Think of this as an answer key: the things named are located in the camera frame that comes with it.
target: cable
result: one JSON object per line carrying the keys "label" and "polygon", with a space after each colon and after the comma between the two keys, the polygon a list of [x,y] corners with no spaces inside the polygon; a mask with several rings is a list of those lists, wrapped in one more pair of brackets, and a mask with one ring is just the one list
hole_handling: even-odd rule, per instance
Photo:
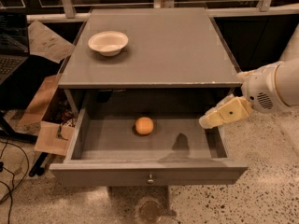
{"label": "cable", "polygon": [[1,141],[1,143],[6,143],[6,144],[5,144],[5,146],[3,147],[3,149],[1,150],[0,159],[2,158],[2,155],[3,155],[4,150],[7,148],[8,140],[7,140],[6,142]]}
{"label": "cable", "polygon": [[21,182],[27,176],[27,174],[29,172],[29,159],[28,159],[27,154],[21,147],[15,145],[15,144],[9,143],[8,140],[6,142],[0,140],[0,143],[6,144],[6,146],[11,145],[11,146],[17,147],[18,149],[20,149],[23,152],[23,154],[25,155],[26,161],[27,161],[27,168],[26,168],[26,172],[25,172],[24,176],[21,178],[20,182],[9,193],[7,193],[6,195],[3,196],[3,198],[0,200],[0,204],[2,204],[9,197],[9,195],[12,194],[18,188],[18,186],[21,184]]}
{"label": "cable", "polygon": [[15,188],[15,174],[12,173],[11,171],[9,171],[6,167],[3,167],[4,170],[6,170],[7,172],[9,172],[10,174],[12,174],[12,179],[11,179],[11,183],[12,183],[12,188]]}
{"label": "cable", "polygon": [[7,187],[8,194],[9,194],[9,197],[10,197],[10,207],[9,207],[9,211],[8,211],[8,220],[7,220],[7,224],[9,224],[10,223],[11,210],[12,210],[12,204],[13,204],[12,191],[6,183],[4,183],[2,181],[0,181],[0,183],[2,183],[3,185],[5,185]]}

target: cabinet top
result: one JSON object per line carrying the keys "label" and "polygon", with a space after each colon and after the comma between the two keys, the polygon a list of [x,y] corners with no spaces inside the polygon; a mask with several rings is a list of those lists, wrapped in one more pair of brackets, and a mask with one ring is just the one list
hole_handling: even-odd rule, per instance
{"label": "cabinet top", "polygon": [[[113,57],[88,46],[118,31],[128,45]],[[236,87],[240,82],[203,8],[94,9],[64,70],[65,89]]]}

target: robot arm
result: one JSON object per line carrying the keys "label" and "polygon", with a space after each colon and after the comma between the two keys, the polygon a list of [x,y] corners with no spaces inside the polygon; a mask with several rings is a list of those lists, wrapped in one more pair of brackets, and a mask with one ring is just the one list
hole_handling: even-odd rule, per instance
{"label": "robot arm", "polygon": [[203,128],[245,119],[252,109],[273,113],[299,105],[299,58],[271,63],[238,76],[243,81],[243,96],[228,96],[208,110],[199,119]]}

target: terrazzo floor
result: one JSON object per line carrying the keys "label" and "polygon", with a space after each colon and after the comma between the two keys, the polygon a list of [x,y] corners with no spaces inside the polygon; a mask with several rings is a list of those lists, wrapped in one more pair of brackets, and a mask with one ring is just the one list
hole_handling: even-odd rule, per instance
{"label": "terrazzo floor", "polygon": [[[11,111],[6,118],[14,126],[20,115]],[[22,127],[21,132],[36,130]],[[26,176],[12,194],[10,223],[299,223],[298,130],[299,108],[276,115],[253,113],[226,124],[231,155],[249,166],[233,185],[65,188],[50,171]],[[38,156],[33,146],[14,144],[24,149],[31,166]],[[26,170],[23,153],[8,145],[1,161],[17,184]],[[9,185],[11,178],[5,170],[0,173]],[[0,184],[1,196],[6,192]],[[0,223],[7,223],[9,206],[9,198],[0,204]]]}

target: drawer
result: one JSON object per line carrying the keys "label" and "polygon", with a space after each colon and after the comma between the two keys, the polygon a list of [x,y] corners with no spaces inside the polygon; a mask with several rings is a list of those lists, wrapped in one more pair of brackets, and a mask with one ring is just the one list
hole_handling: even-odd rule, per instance
{"label": "drawer", "polygon": [[[64,162],[50,169],[64,186],[232,184],[247,165],[230,157],[222,127],[198,123],[227,92],[86,91]],[[141,116],[154,122],[149,135],[135,132]]]}

